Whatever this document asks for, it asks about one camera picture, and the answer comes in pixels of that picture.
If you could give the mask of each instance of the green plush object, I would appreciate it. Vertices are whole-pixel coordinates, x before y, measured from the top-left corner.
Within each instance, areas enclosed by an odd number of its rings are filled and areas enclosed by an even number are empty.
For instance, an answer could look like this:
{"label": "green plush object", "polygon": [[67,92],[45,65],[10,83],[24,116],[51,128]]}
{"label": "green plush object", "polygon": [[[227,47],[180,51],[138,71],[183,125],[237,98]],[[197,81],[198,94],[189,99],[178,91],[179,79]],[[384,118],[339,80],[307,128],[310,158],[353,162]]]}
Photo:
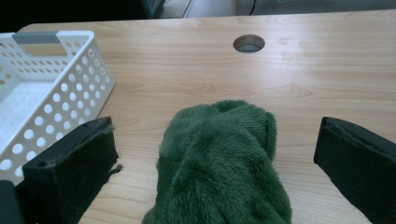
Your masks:
{"label": "green plush object", "polygon": [[255,105],[180,110],[164,133],[158,195],[142,223],[290,223],[275,150],[275,118]]}

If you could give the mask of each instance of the white plastic basket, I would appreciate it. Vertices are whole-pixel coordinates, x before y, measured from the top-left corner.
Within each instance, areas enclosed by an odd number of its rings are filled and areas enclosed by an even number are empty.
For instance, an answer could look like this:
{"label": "white plastic basket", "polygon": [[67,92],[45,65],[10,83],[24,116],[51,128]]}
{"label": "white plastic basket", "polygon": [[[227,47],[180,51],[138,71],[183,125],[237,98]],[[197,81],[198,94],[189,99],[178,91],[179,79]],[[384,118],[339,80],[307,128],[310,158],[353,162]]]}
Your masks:
{"label": "white plastic basket", "polygon": [[[59,45],[63,55],[23,46]],[[0,179],[79,124],[96,119],[115,85],[91,31],[0,34]]]}

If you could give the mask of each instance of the wooden desk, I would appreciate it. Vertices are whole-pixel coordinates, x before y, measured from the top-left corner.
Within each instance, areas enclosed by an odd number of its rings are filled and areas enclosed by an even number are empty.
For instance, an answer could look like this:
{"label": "wooden desk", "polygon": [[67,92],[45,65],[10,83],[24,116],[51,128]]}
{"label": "wooden desk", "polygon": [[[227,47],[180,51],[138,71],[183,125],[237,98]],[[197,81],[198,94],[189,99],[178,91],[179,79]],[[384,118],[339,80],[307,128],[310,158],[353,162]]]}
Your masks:
{"label": "wooden desk", "polygon": [[[90,29],[117,80],[111,116],[119,162],[81,223],[140,223],[156,197],[159,144],[175,113],[224,99],[273,112],[275,168],[293,223],[369,223],[313,163],[323,116],[396,141],[396,10],[157,21],[34,24]],[[265,47],[237,52],[240,35]]]}

